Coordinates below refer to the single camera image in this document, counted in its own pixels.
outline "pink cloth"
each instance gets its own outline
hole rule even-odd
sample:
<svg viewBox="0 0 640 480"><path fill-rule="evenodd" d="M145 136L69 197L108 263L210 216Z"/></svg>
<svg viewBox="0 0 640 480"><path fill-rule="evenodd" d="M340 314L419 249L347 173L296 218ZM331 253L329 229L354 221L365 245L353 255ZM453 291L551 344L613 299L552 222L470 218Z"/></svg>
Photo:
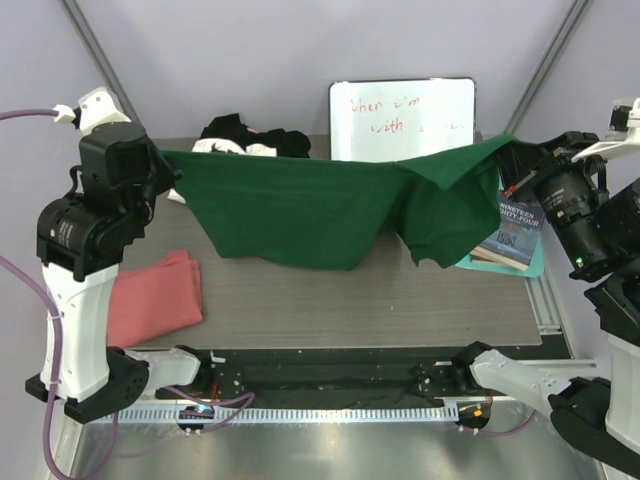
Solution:
<svg viewBox="0 0 640 480"><path fill-rule="evenodd" d="M137 345L202 321L200 267L186 250L116 277L109 304L108 344Z"/></svg>

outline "book cover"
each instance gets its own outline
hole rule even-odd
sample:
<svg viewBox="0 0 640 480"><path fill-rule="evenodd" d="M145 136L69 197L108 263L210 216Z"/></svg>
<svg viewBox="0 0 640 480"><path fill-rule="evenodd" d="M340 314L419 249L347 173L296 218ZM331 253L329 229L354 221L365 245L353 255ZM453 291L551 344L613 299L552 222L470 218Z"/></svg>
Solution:
<svg viewBox="0 0 640 480"><path fill-rule="evenodd" d="M474 255L526 270L540 238L544 211L538 204L500 198L500 228L474 249Z"/></svg>

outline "black bracket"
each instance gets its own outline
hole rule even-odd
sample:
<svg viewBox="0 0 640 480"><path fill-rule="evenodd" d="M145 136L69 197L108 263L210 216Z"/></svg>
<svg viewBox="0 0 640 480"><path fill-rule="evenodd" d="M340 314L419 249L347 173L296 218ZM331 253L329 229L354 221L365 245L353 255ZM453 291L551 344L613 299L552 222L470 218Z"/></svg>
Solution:
<svg viewBox="0 0 640 480"><path fill-rule="evenodd" d="M489 345L475 342L462 349L451 359L451 365L416 367L422 396L458 397L487 395L488 392L477 384L470 367L478 355L491 350Z"/></svg>
<svg viewBox="0 0 640 480"><path fill-rule="evenodd" d="M149 380L147 362L134 360L127 357L123 350L109 347L107 363L107 384L82 402L73 398L67 399L64 405L65 415L84 425L125 409L140 397ZM39 374L27 380L25 388L28 394L43 402L47 401L49 391L40 380Z"/></svg>
<svg viewBox="0 0 640 480"><path fill-rule="evenodd" d="M218 394L221 400L245 393L243 368L237 365L219 364L215 368Z"/></svg>
<svg viewBox="0 0 640 480"><path fill-rule="evenodd" d="M571 380L560 395L550 395L551 422L569 445L621 472L640 478L640 454L629 449L606 431L611 398L611 382Z"/></svg>

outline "gray table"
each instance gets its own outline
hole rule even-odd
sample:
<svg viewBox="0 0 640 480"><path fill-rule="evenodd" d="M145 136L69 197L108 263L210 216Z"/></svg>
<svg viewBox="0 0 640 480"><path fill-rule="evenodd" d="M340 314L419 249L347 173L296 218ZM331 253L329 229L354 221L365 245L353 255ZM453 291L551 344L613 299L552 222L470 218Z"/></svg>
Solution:
<svg viewBox="0 0 640 480"><path fill-rule="evenodd" d="M326 137L313 138L316 158ZM158 141L187 149L193 139ZM323 348L534 345L540 336L522 278L416 268L395 236L381 237L351 272L284 267L258 258L222 259L184 205L160 198L147 238L126 251L123 269L187 249L200 261L205 320L147 347Z"/></svg>

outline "light gray backdrop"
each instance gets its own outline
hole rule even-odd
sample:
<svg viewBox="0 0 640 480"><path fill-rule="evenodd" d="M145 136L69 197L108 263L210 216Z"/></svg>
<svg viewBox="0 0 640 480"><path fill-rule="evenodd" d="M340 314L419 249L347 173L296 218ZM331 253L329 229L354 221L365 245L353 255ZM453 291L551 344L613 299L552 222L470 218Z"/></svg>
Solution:
<svg viewBox="0 0 640 480"><path fill-rule="evenodd" d="M216 115L328 131L336 80L470 75L478 127L506 125L569 0L80 0L155 137Z"/></svg>

